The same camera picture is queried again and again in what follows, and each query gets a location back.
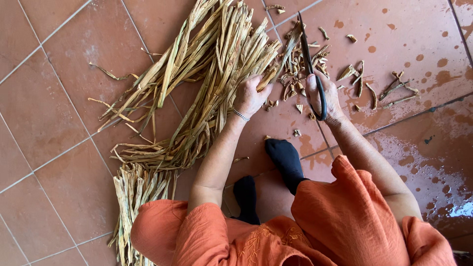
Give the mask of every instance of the tiled floor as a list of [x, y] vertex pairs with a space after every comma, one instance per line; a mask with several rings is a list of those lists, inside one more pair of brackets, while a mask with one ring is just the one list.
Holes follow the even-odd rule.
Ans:
[[[330, 44], [332, 79], [365, 60], [366, 82], [377, 94], [393, 80], [392, 71], [415, 79], [421, 98], [372, 111], [371, 96], [356, 98], [349, 81], [337, 82], [346, 115], [392, 163], [417, 197], [424, 219], [451, 242], [473, 252], [473, 2], [284, 1], [285, 13], [266, 11], [277, 0], [247, 0], [253, 23], [270, 19], [270, 39], [284, 39], [297, 11], [309, 41]], [[118, 162], [111, 148], [131, 130], [113, 124], [96, 133], [104, 112], [87, 98], [111, 102], [132, 82], [115, 81], [88, 63], [116, 76], [140, 74], [172, 43], [194, 0], [0, 0], [0, 261], [3, 265], [114, 265], [106, 246], [118, 204], [112, 174]], [[317, 29], [324, 27], [330, 41]], [[353, 34], [356, 44], [345, 36]], [[156, 112], [156, 139], [172, 135], [200, 84], [183, 84]], [[271, 100], [281, 98], [275, 86]], [[399, 90], [386, 102], [408, 95]], [[223, 206], [238, 215], [232, 184], [257, 176], [262, 221], [285, 214], [293, 196], [285, 189], [263, 149], [263, 137], [287, 139], [299, 152], [305, 175], [331, 182], [331, 162], [341, 154], [324, 123], [307, 120], [294, 105], [300, 96], [270, 112], [258, 112], [246, 126], [228, 177]], [[362, 112], [355, 112], [357, 104]], [[302, 137], [295, 138], [294, 129]], [[153, 138], [151, 132], [144, 133]], [[201, 161], [178, 180], [176, 197], [186, 199]]]

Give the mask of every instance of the orange dress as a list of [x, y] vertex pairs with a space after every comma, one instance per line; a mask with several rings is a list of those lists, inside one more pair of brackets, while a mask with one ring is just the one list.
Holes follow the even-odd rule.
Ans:
[[261, 226], [226, 218], [202, 204], [158, 200], [140, 207], [132, 245], [158, 266], [455, 265], [447, 240], [406, 216], [402, 228], [371, 181], [345, 156], [332, 164], [331, 184], [299, 184], [291, 212]]

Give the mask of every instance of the black scissors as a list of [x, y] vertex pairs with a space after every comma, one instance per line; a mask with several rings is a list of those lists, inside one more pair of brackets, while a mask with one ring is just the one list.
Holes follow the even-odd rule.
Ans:
[[[300, 26], [302, 28], [302, 36], [300, 37], [300, 43], [302, 47], [302, 54], [304, 56], [304, 66], [306, 69], [306, 76], [308, 76], [310, 74], [314, 74], [314, 67], [312, 66], [312, 59], [310, 58], [309, 45], [307, 44], [307, 36], [306, 36], [306, 31], [304, 30], [304, 26], [302, 23], [302, 17], [300, 15], [300, 12], [298, 13], [299, 13]], [[318, 115], [317, 112], [314, 110], [314, 107], [310, 103], [310, 100], [307, 99], [307, 101], [309, 102], [310, 108], [312, 109], [312, 112], [314, 112], [314, 115], [317, 118], [317, 120], [323, 121], [327, 117], [327, 103], [325, 101], [324, 87], [322, 86], [322, 82], [320, 81], [320, 78], [318, 76], [315, 76], [315, 81], [317, 83], [317, 88], [319, 90], [320, 105], [322, 107], [322, 113]]]

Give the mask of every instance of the silver bracelet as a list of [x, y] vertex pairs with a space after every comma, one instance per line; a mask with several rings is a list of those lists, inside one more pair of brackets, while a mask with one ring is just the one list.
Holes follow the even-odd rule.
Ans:
[[234, 112], [237, 116], [243, 118], [243, 120], [245, 120], [245, 121], [247, 121], [247, 122], [250, 121], [250, 119], [246, 118], [244, 115], [242, 115], [240, 112], [236, 111], [235, 109], [233, 109], [233, 112]]

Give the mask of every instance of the black sock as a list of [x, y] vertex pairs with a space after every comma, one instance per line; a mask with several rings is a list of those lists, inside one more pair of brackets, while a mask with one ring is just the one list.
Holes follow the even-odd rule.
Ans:
[[265, 143], [266, 153], [271, 158], [282, 175], [282, 180], [286, 184], [291, 194], [296, 195], [297, 186], [304, 180], [302, 167], [300, 165], [299, 154], [287, 140], [268, 139]]
[[249, 224], [260, 225], [260, 219], [256, 214], [256, 188], [253, 177], [246, 176], [238, 180], [233, 186], [233, 194], [235, 194], [241, 212], [239, 217], [232, 218]]

